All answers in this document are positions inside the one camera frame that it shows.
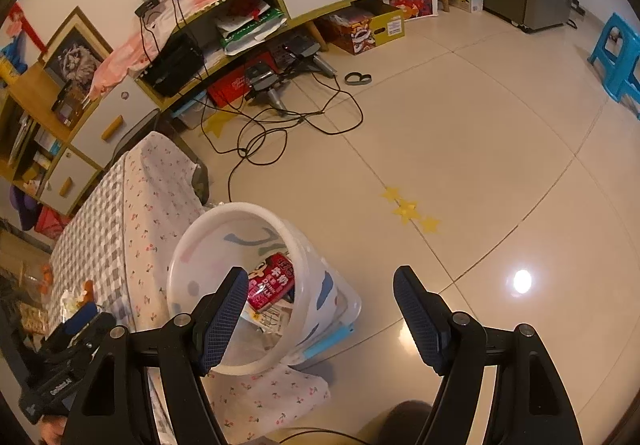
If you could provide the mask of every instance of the white plastic bucket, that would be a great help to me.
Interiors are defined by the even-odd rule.
[[[296,290],[289,324],[273,348],[266,350],[263,333],[241,318],[221,364],[214,369],[219,373],[253,375],[281,361],[294,363],[285,358],[300,355],[334,322],[338,285],[352,290],[302,232],[251,203],[228,203],[204,213],[175,248],[167,281],[172,316],[190,313],[204,295],[218,289],[233,266],[251,272],[276,251],[288,251],[294,269]],[[348,303],[355,319],[360,299],[353,296],[356,301]]]

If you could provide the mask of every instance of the bucket rim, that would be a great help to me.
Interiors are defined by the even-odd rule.
[[[197,248],[212,232],[212,229],[220,226],[220,224],[216,222],[217,218],[228,216],[230,213],[253,215],[268,223],[277,232],[286,245],[287,250],[289,251],[289,260],[293,265],[296,279],[294,285],[296,289],[296,296],[294,299],[291,318],[287,325],[287,329],[284,331],[284,334],[278,340],[276,345],[273,346],[265,356],[257,361],[248,362],[247,364],[242,365],[219,364],[212,368],[213,371],[222,375],[255,375],[280,363],[283,358],[296,348],[299,341],[304,338],[302,331],[305,326],[308,311],[305,307],[308,307],[311,302],[309,288],[306,287],[305,284],[306,274],[304,272],[296,272],[297,270],[308,269],[305,248],[303,248],[302,244],[300,244],[300,242],[290,232],[283,219],[260,205],[247,202],[225,203],[200,215],[200,217],[198,217],[198,219],[196,219],[189,228],[187,228],[182,237],[180,237],[180,240],[175,247],[174,254],[172,255],[166,282],[167,305],[168,310],[171,313],[175,299],[175,294],[171,285],[174,282],[174,279],[178,281],[178,278],[174,277],[174,275],[178,273],[178,269],[182,268],[182,263],[180,262],[181,257],[188,251],[193,251]]]

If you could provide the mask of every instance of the hand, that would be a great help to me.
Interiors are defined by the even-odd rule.
[[[65,416],[43,416],[40,420],[40,435],[47,445],[60,445],[65,425]]]

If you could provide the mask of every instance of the tile floor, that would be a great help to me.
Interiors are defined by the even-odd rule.
[[[353,337],[307,369],[329,381],[332,399],[300,425],[370,437],[400,401],[433,401],[439,378],[392,295],[405,264],[484,325],[535,326],[586,445],[617,423],[640,388],[640,123],[585,61],[597,27],[578,26],[526,35],[453,8],[357,57],[332,47],[325,57],[340,76],[373,75],[349,88],[363,125],[340,136],[300,125],[277,164],[238,168],[233,199],[292,221],[362,296]],[[329,96],[302,76],[284,102],[310,112]],[[344,129],[357,115],[341,96],[316,122]],[[243,124],[228,122],[216,146],[233,147]],[[216,155],[199,130],[184,138],[209,167],[212,199],[226,201],[238,157]],[[276,133],[256,159],[277,156],[282,143]],[[386,186],[415,201],[422,219],[403,224],[381,196]],[[435,232],[424,218],[440,221]],[[513,288],[520,269],[532,276],[525,294]],[[482,441],[494,376],[486,370],[470,444]]]

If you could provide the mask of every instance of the pink cloth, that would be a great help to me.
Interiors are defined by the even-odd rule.
[[[184,17],[189,18],[203,8],[213,5],[218,1],[219,0],[180,0],[180,6]],[[154,32],[158,47],[162,50],[162,47],[166,44],[175,28],[174,7],[170,2],[165,3],[164,11],[162,11],[148,28]],[[158,56],[158,49],[156,48],[153,36],[146,30],[143,30],[143,35],[144,49],[146,49],[151,59],[155,59],[156,56]],[[90,99],[95,100],[106,95],[115,85],[126,77],[129,70],[134,76],[137,76],[149,65],[150,61],[145,55],[142,42],[140,29],[136,28],[136,31],[131,34],[126,43],[116,48],[116,50],[100,64],[95,71],[94,80],[91,84],[91,90],[89,91]]]

